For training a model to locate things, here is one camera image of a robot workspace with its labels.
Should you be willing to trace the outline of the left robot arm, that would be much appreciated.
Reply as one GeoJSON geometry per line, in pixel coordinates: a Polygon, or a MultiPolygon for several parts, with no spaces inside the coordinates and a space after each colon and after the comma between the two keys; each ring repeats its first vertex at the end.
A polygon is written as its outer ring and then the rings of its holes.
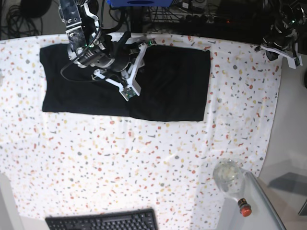
{"type": "Polygon", "coordinates": [[[263,37],[262,43],[254,48],[255,52],[264,50],[269,61],[279,56],[287,59],[288,66],[296,69],[302,66],[302,58],[298,54],[298,40],[306,30],[307,11],[305,0],[270,0],[274,15],[274,23],[263,37]]]}

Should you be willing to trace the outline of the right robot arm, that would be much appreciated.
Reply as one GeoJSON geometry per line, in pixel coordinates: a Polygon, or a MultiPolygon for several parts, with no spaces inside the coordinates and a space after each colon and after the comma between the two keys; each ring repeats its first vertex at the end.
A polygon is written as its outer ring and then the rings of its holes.
{"type": "Polygon", "coordinates": [[[111,33],[126,23],[126,10],[121,7],[118,24],[110,29],[103,27],[103,17],[92,12],[88,0],[61,0],[59,15],[66,25],[69,39],[69,63],[60,71],[61,75],[72,64],[80,68],[94,67],[90,82],[106,81],[119,89],[126,101],[141,94],[136,81],[138,70],[144,67],[147,48],[156,45],[153,39],[138,37],[130,41],[131,32],[126,31],[118,41],[111,33]]]}

